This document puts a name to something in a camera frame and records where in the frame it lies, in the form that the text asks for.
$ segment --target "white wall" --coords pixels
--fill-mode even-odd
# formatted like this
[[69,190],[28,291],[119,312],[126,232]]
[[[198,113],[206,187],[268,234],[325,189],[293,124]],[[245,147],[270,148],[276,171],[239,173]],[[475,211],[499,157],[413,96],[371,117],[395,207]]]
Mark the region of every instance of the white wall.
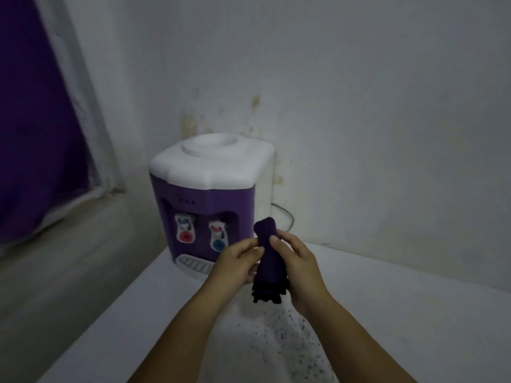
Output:
[[106,2],[148,157],[264,138],[303,240],[511,290],[509,0]]

